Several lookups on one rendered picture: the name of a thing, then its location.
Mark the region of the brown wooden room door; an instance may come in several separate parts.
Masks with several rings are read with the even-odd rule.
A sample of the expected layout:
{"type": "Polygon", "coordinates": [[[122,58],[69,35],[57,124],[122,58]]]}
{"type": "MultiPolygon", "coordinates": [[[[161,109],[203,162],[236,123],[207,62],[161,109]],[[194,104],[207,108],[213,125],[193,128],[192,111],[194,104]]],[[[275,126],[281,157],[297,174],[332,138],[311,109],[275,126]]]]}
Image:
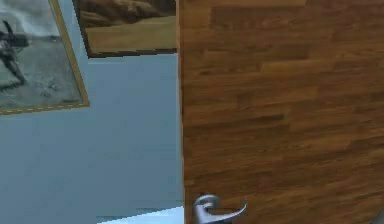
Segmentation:
{"type": "Polygon", "coordinates": [[[384,224],[384,0],[179,0],[184,223],[384,224]]]}

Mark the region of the dark framed brown picture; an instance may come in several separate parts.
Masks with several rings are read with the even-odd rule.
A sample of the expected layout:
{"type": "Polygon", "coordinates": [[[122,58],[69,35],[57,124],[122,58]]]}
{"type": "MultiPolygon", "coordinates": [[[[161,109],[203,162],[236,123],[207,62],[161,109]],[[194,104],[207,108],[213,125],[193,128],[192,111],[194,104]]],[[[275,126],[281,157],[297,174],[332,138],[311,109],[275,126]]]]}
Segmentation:
{"type": "Polygon", "coordinates": [[[177,0],[72,3],[89,58],[177,52],[177,0]]]}

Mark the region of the gold framed grey picture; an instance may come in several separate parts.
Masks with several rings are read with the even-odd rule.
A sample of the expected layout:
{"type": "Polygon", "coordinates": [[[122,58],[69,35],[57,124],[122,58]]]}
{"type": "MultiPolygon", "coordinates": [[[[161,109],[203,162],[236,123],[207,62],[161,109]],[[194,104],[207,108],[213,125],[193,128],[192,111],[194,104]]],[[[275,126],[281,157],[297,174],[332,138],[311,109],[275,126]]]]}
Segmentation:
{"type": "Polygon", "coordinates": [[[0,0],[0,116],[89,105],[58,0],[0,0]]]}

